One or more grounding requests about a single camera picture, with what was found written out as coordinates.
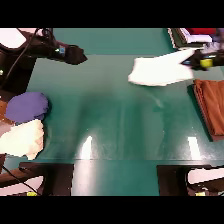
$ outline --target green floor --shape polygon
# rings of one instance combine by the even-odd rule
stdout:
[[[75,163],[73,195],[158,195],[156,165],[221,165],[224,142],[210,142],[188,87],[128,83],[134,58],[173,52],[166,29],[55,29],[57,40],[85,49],[72,66],[38,59],[28,91],[52,104],[46,146],[35,161]],[[196,78],[223,79],[220,68]],[[199,155],[189,145],[197,139]],[[14,168],[25,158],[7,158]]]

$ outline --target white towel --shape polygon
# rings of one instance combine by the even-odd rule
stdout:
[[[29,160],[33,160],[43,150],[43,135],[43,124],[37,119],[14,126],[1,136],[0,154],[26,155]]]
[[[194,51],[195,49],[188,49],[155,58],[136,58],[128,81],[146,86],[166,86],[193,79],[192,70],[180,63]]]
[[[212,38],[209,35],[191,35],[185,28],[180,28],[180,30],[188,44],[192,42],[212,42]]]

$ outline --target black cable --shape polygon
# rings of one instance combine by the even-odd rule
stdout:
[[[12,177],[14,177],[19,183],[24,184],[26,187],[30,188],[32,191],[34,191],[36,194],[38,194],[39,196],[41,196],[41,194],[39,194],[34,188],[32,188],[29,184],[26,184],[24,182],[22,182],[20,179],[18,179],[15,175],[13,175],[7,168],[5,168],[3,165],[2,169],[5,170],[9,175],[11,175]]]
[[[23,54],[26,52],[27,48],[28,48],[28,47],[30,46],[30,44],[32,43],[33,38],[36,36],[37,31],[40,30],[40,29],[41,29],[41,28],[36,28],[36,30],[35,30],[33,36],[30,38],[28,44],[26,45],[26,47],[24,48],[24,50],[21,52],[21,54],[17,57],[17,59],[15,60],[15,62],[13,63],[13,65],[11,66],[11,68],[10,68],[8,74],[7,74],[6,77],[5,77],[4,82],[3,82],[2,85],[1,85],[1,88],[5,85],[5,83],[6,83],[7,79],[8,79],[8,77],[9,77],[9,75],[11,74],[11,72],[12,72],[13,68],[15,67],[16,63],[17,63],[17,62],[19,61],[19,59],[23,56]]]

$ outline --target red cloth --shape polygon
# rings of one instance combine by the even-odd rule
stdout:
[[[191,34],[216,34],[216,28],[186,28],[186,30]]]

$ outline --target purple cloth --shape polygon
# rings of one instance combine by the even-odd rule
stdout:
[[[9,101],[5,117],[19,123],[43,120],[47,110],[48,100],[43,93],[26,92]]]

